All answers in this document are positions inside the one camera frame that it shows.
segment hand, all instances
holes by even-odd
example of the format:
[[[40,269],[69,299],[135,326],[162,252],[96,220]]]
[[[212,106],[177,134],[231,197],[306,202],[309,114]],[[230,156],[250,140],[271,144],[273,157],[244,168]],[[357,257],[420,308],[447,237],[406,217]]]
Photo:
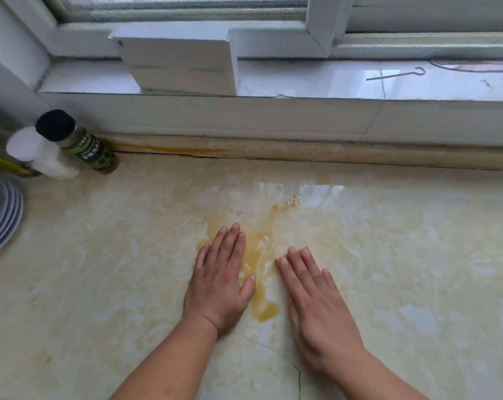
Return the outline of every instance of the hand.
[[[246,235],[235,223],[229,233],[222,227],[212,244],[205,244],[197,254],[194,272],[185,294],[183,318],[203,317],[213,323],[218,335],[231,330],[255,293],[255,275],[242,287],[242,267]]]
[[[277,258],[288,292],[288,313],[296,347],[315,370],[333,377],[343,359],[365,352],[361,334],[327,269],[316,265],[308,247]]]

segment brown stain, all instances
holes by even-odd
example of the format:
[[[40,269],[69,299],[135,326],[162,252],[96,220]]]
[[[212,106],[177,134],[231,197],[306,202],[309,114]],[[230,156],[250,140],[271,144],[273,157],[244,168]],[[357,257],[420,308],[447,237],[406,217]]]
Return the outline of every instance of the brown stain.
[[[128,147],[131,149],[145,149],[160,151],[161,153],[173,154],[209,154],[209,153],[223,153],[224,149],[200,149],[196,147],[159,147],[159,146],[146,146],[142,144],[129,144],[129,143],[113,143],[116,147]]]
[[[290,208],[295,208],[298,205],[298,198],[294,195],[292,201],[286,201],[281,205],[273,205],[270,212],[259,220],[256,227],[242,225],[242,230],[246,232],[247,238],[240,282],[242,283],[244,279],[252,274],[255,274],[257,277],[255,294],[250,303],[250,311],[251,316],[262,323],[279,315],[279,306],[277,303],[266,298],[266,285],[263,282],[266,277],[272,274],[272,270],[275,269],[275,267],[271,267],[268,271],[266,270],[267,262],[274,260],[275,257],[272,246],[274,222],[279,215],[288,212]],[[205,223],[207,224],[208,239],[198,242],[197,251],[205,243],[212,242],[220,227],[230,226],[212,218],[206,218]]]

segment green label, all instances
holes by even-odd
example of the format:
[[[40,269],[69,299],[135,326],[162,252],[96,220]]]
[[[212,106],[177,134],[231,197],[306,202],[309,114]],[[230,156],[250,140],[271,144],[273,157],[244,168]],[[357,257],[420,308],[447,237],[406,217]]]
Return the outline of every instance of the green label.
[[[86,131],[79,143],[65,150],[69,154],[79,157],[96,171],[108,168],[115,160],[114,152],[101,143],[97,137]]]

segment white container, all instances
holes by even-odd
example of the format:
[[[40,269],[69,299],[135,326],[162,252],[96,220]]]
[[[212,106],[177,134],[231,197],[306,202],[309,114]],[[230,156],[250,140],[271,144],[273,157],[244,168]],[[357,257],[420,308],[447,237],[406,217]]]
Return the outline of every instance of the white container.
[[[7,153],[19,161],[30,162],[36,171],[55,180],[75,178],[83,165],[38,134],[33,126],[20,129],[8,139]]]

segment black bottle cap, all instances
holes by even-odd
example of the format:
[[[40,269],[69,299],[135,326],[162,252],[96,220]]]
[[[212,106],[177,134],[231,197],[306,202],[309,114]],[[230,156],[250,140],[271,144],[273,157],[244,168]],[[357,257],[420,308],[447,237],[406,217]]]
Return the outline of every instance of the black bottle cap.
[[[36,131],[50,142],[60,142],[74,133],[75,119],[62,109],[46,112],[36,121]]]

